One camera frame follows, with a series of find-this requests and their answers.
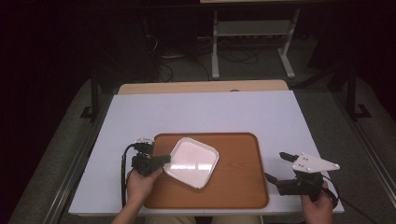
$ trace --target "person's arm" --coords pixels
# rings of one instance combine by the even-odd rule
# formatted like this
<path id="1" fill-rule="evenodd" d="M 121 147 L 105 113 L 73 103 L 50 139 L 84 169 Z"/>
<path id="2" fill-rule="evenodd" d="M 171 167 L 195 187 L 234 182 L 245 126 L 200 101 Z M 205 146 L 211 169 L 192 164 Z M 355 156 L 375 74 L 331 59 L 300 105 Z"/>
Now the person's arm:
<path id="1" fill-rule="evenodd" d="M 151 193 L 154 181 L 162 172 L 162 168 L 149 176 L 142 176 L 136 170 L 131 172 L 127 183 L 128 201 L 111 222 L 112 224 L 133 223 L 137 213 Z"/>
<path id="2" fill-rule="evenodd" d="M 328 187 L 326 181 L 322 187 Z M 313 203 L 308 195 L 302 195 L 301 203 L 306 224 L 332 224 L 332 200 L 325 192 L 321 191 Z"/>

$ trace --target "metal leg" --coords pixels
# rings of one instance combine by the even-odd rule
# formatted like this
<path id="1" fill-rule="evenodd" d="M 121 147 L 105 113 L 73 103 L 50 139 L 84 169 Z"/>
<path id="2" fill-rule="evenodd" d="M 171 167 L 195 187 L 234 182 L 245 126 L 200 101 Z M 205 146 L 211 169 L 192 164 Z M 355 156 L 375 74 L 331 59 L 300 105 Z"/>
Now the metal leg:
<path id="1" fill-rule="evenodd" d="M 96 116 L 99 111 L 99 90 L 98 90 L 98 82 L 96 80 L 96 73 L 92 72 L 91 74 L 91 106 L 86 106 L 84 111 L 81 114 L 82 119 L 91 119 L 91 122 L 94 122 Z"/>
<path id="2" fill-rule="evenodd" d="M 212 51 L 212 78 L 218 80 L 219 74 L 219 60 L 218 60 L 218 12 L 214 13 L 213 20 L 213 51 Z"/>
<path id="3" fill-rule="evenodd" d="M 283 67 L 285 68 L 286 75 L 290 79 L 295 78 L 295 75 L 294 75 L 293 70 L 291 69 L 291 65 L 290 65 L 287 53 L 288 53 L 290 41 L 293 38 L 294 29 L 296 27 L 299 15 L 300 15 L 300 9 L 297 8 L 294 10 L 293 17 L 290 21 L 290 26 L 288 29 L 288 33 L 286 35 L 286 43 L 283 46 L 283 48 L 280 48 L 277 50 L 277 52 L 279 53 L 280 61 L 282 62 Z"/>
<path id="4" fill-rule="evenodd" d="M 370 118 L 371 115 L 367 108 L 364 105 L 358 105 L 361 110 L 360 113 L 357 113 L 355 110 L 356 105 L 356 78 L 357 71 L 355 68 L 355 64 L 352 64 L 350 67 L 350 72 L 347 81 L 347 90 L 346 90 L 346 111 L 353 121 L 357 121 L 358 118 Z"/>

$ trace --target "white plate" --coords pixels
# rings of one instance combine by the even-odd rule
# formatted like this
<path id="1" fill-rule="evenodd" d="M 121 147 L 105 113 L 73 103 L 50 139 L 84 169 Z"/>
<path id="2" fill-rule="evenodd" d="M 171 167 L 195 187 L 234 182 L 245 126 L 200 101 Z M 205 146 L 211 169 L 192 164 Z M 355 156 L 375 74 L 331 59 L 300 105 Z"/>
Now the white plate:
<path id="1" fill-rule="evenodd" d="M 192 138 L 180 139 L 171 153 L 171 162 L 164 170 L 173 178 L 196 189 L 203 188 L 219 159 L 219 153 Z"/>

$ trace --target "wooden table edge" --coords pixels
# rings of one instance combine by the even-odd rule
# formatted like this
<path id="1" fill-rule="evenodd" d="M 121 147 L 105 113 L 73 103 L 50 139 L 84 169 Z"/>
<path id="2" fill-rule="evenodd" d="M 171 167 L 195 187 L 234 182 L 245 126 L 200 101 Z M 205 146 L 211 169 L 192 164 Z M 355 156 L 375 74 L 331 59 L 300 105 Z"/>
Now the wooden table edge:
<path id="1" fill-rule="evenodd" d="M 284 80 L 243 80 L 170 83 L 134 83 L 120 86 L 118 94 L 158 94 L 222 91 L 288 91 Z"/>

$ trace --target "orange tray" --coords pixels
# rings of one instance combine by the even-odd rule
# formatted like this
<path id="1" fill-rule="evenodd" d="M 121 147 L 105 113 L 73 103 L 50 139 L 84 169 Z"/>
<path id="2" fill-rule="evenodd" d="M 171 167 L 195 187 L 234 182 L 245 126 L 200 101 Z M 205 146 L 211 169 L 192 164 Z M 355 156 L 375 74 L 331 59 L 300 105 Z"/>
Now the orange tray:
<path id="1" fill-rule="evenodd" d="M 262 159 L 252 133 L 162 133 L 153 156 L 170 154 L 178 140 L 190 137 L 214 147 L 219 161 L 202 189 L 162 173 L 146 200 L 147 208 L 264 208 L 269 201 Z"/>

